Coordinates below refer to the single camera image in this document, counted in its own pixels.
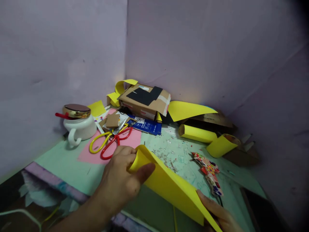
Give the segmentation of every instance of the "white mug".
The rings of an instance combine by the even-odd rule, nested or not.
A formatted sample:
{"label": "white mug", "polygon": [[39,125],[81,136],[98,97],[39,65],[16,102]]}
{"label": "white mug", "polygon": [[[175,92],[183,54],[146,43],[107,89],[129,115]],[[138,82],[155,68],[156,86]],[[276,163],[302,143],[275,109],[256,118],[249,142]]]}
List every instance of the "white mug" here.
{"label": "white mug", "polygon": [[92,115],[85,119],[65,119],[63,124],[69,131],[68,140],[71,146],[79,145],[82,140],[91,138],[97,131],[97,126],[94,123]]}

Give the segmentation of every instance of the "purple wall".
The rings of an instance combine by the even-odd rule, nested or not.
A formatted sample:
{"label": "purple wall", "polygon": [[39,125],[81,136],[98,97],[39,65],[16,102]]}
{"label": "purple wall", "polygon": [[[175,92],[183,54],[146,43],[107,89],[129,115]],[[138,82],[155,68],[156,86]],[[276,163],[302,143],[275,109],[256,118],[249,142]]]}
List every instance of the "purple wall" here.
{"label": "purple wall", "polygon": [[282,0],[135,0],[126,44],[127,78],[219,108],[255,134],[256,176],[293,228],[308,194],[308,76],[298,52],[308,37],[298,16]]}
{"label": "purple wall", "polygon": [[54,116],[124,79],[127,0],[0,3],[0,183],[62,136]]}
{"label": "purple wall", "polygon": [[232,112],[306,42],[288,1],[134,0],[126,76]]}
{"label": "purple wall", "polygon": [[253,133],[262,162],[252,168],[295,231],[309,204],[309,45],[270,76],[230,118]]}

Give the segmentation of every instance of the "yellow-handled scissors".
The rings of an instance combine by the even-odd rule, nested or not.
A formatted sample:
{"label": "yellow-handled scissors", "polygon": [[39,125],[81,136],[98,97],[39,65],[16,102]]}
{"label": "yellow-handled scissors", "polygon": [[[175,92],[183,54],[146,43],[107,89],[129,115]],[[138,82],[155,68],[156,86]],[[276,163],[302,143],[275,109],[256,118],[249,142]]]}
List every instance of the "yellow-handled scissors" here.
{"label": "yellow-handled scissors", "polygon": [[[125,122],[126,122],[126,121],[124,120],[124,121],[121,123],[121,125],[120,125],[117,129],[115,129],[115,130],[113,129],[111,132],[109,131],[109,132],[103,133],[103,134],[98,135],[97,137],[95,137],[95,138],[91,141],[91,143],[90,143],[90,145],[89,145],[89,151],[90,151],[90,153],[92,153],[92,154],[97,154],[97,153],[98,153],[100,150],[102,150],[102,148],[107,144],[107,142],[108,142],[108,140],[109,140],[109,138],[110,138],[111,136],[120,134],[125,128],[127,128],[127,127],[128,127],[128,124],[125,124]],[[107,135],[107,137],[106,137],[104,143],[100,146],[99,149],[97,149],[96,151],[94,151],[94,150],[93,150],[93,144],[94,144],[94,142],[97,141],[99,138],[105,136],[105,135]]]}

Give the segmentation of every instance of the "yellow sticky note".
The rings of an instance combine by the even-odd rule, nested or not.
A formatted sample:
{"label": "yellow sticky note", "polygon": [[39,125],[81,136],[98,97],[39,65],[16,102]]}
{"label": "yellow sticky note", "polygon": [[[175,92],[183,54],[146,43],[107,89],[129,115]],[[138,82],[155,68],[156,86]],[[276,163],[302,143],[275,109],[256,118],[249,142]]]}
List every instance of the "yellow sticky note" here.
{"label": "yellow sticky note", "polygon": [[171,101],[168,107],[168,112],[170,113],[173,121],[179,121],[206,113],[217,113],[217,111],[208,106],[184,101]]}
{"label": "yellow sticky note", "polygon": [[181,137],[193,139],[204,143],[211,143],[212,141],[217,139],[217,135],[214,132],[183,124],[180,125],[178,132]]}
{"label": "yellow sticky note", "polygon": [[125,88],[123,87],[124,82],[132,85],[136,85],[137,81],[133,79],[127,79],[124,81],[118,81],[116,86],[115,86],[115,92],[108,94],[107,96],[110,98],[110,103],[115,106],[119,107],[119,101],[118,97],[125,92]]}
{"label": "yellow sticky note", "polygon": [[144,145],[139,145],[136,150],[137,155],[130,171],[135,172],[145,164],[154,163],[155,170],[145,182],[145,185],[197,223],[203,226],[204,218],[206,218],[217,232],[222,232],[200,201],[194,186],[166,167]]}
{"label": "yellow sticky note", "polygon": [[97,117],[106,112],[102,101],[97,101],[88,106],[91,109],[91,114],[93,117]]}

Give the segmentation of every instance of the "desk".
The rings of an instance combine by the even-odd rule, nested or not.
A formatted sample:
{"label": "desk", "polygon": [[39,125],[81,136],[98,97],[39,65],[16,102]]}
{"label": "desk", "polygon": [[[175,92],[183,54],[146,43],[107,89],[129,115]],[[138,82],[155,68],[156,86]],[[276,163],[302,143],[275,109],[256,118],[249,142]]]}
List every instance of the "desk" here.
{"label": "desk", "polygon": [[[67,141],[61,141],[35,162],[63,182],[90,196],[100,183],[104,166],[77,161],[87,143],[88,140],[82,141],[79,146],[71,149]],[[215,162],[220,169],[218,180],[224,193],[223,206],[231,212],[244,231],[255,231],[239,188],[244,186],[264,198],[266,196],[247,169],[240,168],[223,158],[213,158],[207,152],[205,143],[179,137],[176,124],[163,126],[161,136],[142,133],[141,144],[145,144],[166,166],[212,199],[214,198],[206,179],[199,171],[200,167],[194,161],[190,161],[192,157],[189,154],[198,152]],[[172,205],[146,186],[142,186],[138,197],[124,210],[159,231],[174,231]],[[176,218],[179,232],[201,231],[200,225],[178,210]]]}

